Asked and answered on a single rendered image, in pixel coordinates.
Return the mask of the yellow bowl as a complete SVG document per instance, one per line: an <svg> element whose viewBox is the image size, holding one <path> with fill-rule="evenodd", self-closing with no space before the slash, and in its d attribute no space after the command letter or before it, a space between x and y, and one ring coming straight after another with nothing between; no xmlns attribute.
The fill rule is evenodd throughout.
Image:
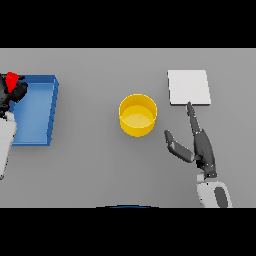
<svg viewBox="0 0 256 256"><path fill-rule="evenodd" d="M133 137L149 134L155 126L158 109L145 94L131 94L119 105L118 118L122 130Z"/></svg>

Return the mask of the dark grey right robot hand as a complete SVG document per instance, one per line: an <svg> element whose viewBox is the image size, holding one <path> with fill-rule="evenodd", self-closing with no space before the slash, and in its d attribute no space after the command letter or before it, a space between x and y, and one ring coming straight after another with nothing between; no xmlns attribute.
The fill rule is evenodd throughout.
<svg viewBox="0 0 256 256"><path fill-rule="evenodd" d="M186 163L196 163L198 169L203 171L203 178L216 178L216 161L213 148L208 135L201 129L190 102L186 105L187 115L190 119L190 126L193 135L194 151L178 143L169 130L164 131L168 151Z"/></svg>

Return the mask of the blue tray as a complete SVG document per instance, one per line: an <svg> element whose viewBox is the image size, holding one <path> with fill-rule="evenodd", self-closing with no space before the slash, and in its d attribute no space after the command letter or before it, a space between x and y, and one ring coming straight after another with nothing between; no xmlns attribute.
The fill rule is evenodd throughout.
<svg viewBox="0 0 256 256"><path fill-rule="evenodd" d="M59 83L55 75L26 75L27 93L10 103L17 123L13 146L49 146L54 128L54 115Z"/></svg>

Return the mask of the red beaker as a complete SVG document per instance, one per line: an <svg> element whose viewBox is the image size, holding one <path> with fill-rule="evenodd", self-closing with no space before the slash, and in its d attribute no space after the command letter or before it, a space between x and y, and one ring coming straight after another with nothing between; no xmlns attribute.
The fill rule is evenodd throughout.
<svg viewBox="0 0 256 256"><path fill-rule="evenodd" d="M6 75L6 84L8 92L11 93L16 87L19 76L16 73L8 72Z"/></svg>

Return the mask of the pale square measuring scale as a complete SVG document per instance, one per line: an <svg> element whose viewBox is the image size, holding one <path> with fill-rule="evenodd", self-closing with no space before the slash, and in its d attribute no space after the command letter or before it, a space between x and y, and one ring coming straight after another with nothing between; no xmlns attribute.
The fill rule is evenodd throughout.
<svg viewBox="0 0 256 256"><path fill-rule="evenodd" d="M167 77L171 105L211 104L205 70L169 70Z"/></svg>

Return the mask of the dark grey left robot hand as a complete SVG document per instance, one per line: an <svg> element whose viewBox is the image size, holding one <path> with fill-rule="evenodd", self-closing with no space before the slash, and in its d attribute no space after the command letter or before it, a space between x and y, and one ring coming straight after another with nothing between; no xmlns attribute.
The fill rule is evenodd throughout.
<svg viewBox="0 0 256 256"><path fill-rule="evenodd" d="M10 102L18 103L27 93L28 84L24 82L25 76L18 75L18 81L14 90L9 93L6 84L6 75L0 73L0 118L5 117L5 113L10 109Z"/></svg>

